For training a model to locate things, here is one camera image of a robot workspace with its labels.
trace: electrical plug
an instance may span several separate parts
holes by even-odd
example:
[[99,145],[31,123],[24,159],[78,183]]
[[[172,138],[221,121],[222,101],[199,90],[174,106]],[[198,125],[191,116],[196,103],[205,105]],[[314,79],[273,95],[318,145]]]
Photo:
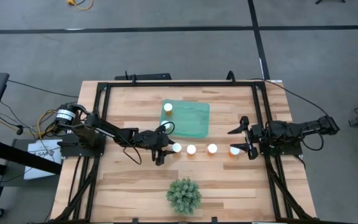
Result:
[[66,0],[66,3],[71,5],[71,6],[74,6],[75,5],[75,0]]

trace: black metal frame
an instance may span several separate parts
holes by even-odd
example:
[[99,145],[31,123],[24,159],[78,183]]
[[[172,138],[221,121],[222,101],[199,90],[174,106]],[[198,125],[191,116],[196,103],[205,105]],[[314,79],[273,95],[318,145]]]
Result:
[[[255,104],[255,111],[257,114],[257,121],[260,125],[264,125],[264,121],[262,118],[262,112],[259,105],[259,97],[258,97],[258,89],[262,92],[262,99],[264,101],[264,108],[267,115],[267,122],[271,122],[272,120],[272,113],[269,106],[269,100],[267,96],[266,86],[265,82],[263,81],[236,81],[236,78],[234,74],[230,71],[227,75],[227,80],[229,81],[221,81],[221,82],[155,82],[155,81],[146,81],[146,82],[139,82],[136,79],[133,79],[129,82],[123,82],[123,83],[98,83],[97,92],[96,92],[96,98],[94,101],[93,109],[94,111],[99,110],[99,104],[100,104],[100,96],[102,91],[105,91],[105,97],[104,97],[104,103],[103,108],[101,112],[101,119],[106,119],[107,117],[107,110],[109,106],[109,98],[111,93],[111,88],[116,87],[129,87],[129,86],[137,86],[137,87],[146,87],[146,86],[248,86],[252,89],[252,95],[254,98],[254,104]],[[272,161],[270,160],[270,156],[267,154],[264,154],[265,159],[265,165],[267,170],[267,177],[270,187],[270,194],[272,197],[272,203],[273,203],[273,211],[275,215],[276,222],[285,222],[285,223],[339,223],[339,222],[326,222],[326,221],[320,221],[317,218],[313,218],[309,216],[296,202],[296,200],[292,197],[291,193],[287,190],[287,184],[285,182],[285,176],[284,176],[284,170],[283,170],[283,164],[281,161],[280,155],[275,156],[276,166],[278,173],[275,172]],[[87,188],[87,186],[90,185],[89,189],[89,195],[88,195],[88,201],[86,204],[86,211],[85,211],[85,219],[78,219],[78,214],[80,210],[81,205],[81,195],[78,195],[79,192],[74,196],[73,200],[69,202],[69,204],[72,204],[72,202],[75,202],[74,204],[74,215],[73,220],[60,220],[58,223],[89,223],[91,218],[91,211],[92,211],[92,205],[93,205],[93,198],[94,198],[94,191],[96,186],[96,178],[97,178],[97,172],[92,175],[92,177],[85,178],[86,175],[86,168],[88,167],[89,163],[89,157],[86,157],[83,161],[83,168],[81,171],[80,176],[80,186],[79,191],[83,192]],[[99,165],[99,157],[95,158],[94,163],[96,165],[93,165],[93,169],[96,168],[96,171],[98,170]],[[276,188],[277,186],[280,191],[283,194],[284,202],[285,202],[285,210],[286,210],[286,218],[282,218],[280,214],[280,206],[278,204],[278,198],[277,198],[277,192]],[[294,219],[292,211],[294,211],[300,219]],[[216,217],[213,218],[212,223],[217,223]]]

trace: floor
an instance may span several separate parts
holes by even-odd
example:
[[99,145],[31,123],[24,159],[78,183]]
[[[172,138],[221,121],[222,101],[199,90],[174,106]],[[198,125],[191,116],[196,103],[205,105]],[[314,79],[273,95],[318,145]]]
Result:
[[[259,26],[358,26],[358,1],[257,0]],[[168,26],[252,26],[243,0],[98,0],[79,11],[59,0],[0,0],[0,30]],[[358,107],[358,29],[262,30],[268,74],[334,117],[341,131],[322,151],[304,149],[318,216],[358,223],[358,128],[347,120]],[[174,79],[262,78],[254,31],[0,34],[0,72],[11,80],[77,95],[83,80],[112,80],[129,73],[171,73]],[[322,116],[287,95],[294,122]],[[27,124],[47,109],[72,101],[9,83],[3,102]],[[9,110],[0,106],[0,112]],[[0,125],[0,141],[16,136]],[[318,144],[318,139],[309,139]],[[0,223],[42,222],[57,179],[37,188],[4,190]]]

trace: white paper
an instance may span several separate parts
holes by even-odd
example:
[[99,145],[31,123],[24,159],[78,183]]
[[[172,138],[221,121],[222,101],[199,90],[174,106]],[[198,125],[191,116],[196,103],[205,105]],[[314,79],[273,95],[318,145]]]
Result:
[[[36,156],[43,157],[44,159],[48,159],[52,162],[56,162],[58,164],[62,163],[60,154],[60,146],[58,146],[57,142],[61,141],[61,139],[53,139],[53,140],[38,140],[33,144],[29,144],[28,152],[32,153]],[[40,177],[48,177],[54,175],[53,173],[38,170],[36,168],[25,167],[25,180],[36,179]]]

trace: yellow cable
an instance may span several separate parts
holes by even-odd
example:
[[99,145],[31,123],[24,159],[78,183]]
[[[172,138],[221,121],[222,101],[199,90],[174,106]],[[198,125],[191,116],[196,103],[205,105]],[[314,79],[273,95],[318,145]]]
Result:
[[[0,121],[0,123],[2,124],[2,125],[5,125],[7,128],[10,128],[10,129],[12,129],[12,130],[14,130],[14,131],[17,131],[16,129],[14,129],[13,127],[11,127],[11,126],[9,126],[9,125],[7,125],[7,124],[5,124],[5,123],[3,123],[2,121]],[[29,134],[29,133],[25,133],[25,132],[23,132],[24,134],[26,134],[26,135],[29,135],[29,136],[34,136],[34,135],[32,135],[32,134]]]
[[[33,137],[34,137],[35,135],[38,135],[38,137],[39,137],[40,139],[42,139],[42,135],[48,134],[48,133],[55,127],[55,125],[53,125],[52,127],[48,128],[48,129],[47,129],[46,131],[44,131],[44,132],[41,132],[41,130],[40,130],[40,123],[41,123],[42,119],[43,119],[46,115],[48,115],[48,114],[50,114],[50,113],[56,113],[56,111],[55,111],[55,110],[48,110],[48,111],[45,112],[45,113],[40,117],[40,119],[38,120],[38,122],[37,122],[37,130],[38,130],[37,134],[29,134],[29,133],[25,133],[25,132],[23,132],[23,133],[26,134],[26,135],[28,135],[28,136],[33,136]],[[9,128],[9,129],[12,129],[12,130],[14,130],[14,131],[17,131],[17,129],[11,127],[10,125],[8,125],[8,124],[6,124],[6,123],[3,123],[2,121],[0,121],[0,123],[1,123],[2,125],[6,126],[6,127]]]
[[66,0],[66,2],[69,5],[75,6],[79,10],[88,10],[88,9],[92,8],[92,6],[93,6],[93,0],[91,0],[91,4],[89,4],[89,6],[86,8],[78,7],[77,4],[75,3],[75,0]]
[[43,134],[48,134],[54,127],[55,125],[52,125],[52,127],[50,127],[49,129],[47,129],[45,132],[41,132],[41,129],[40,129],[40,123],[41,123],[41,120],[42,118],[44,118],[44,116],[50,114],[50,113],[56,113],[56,111],[54,110],[47,110],[47,112],[45,112],[43,115],[41,115],[40,119],[38,120],[37,122],[37,130],[38,130],[38,137],[40,139],[42,139],[42,135]]

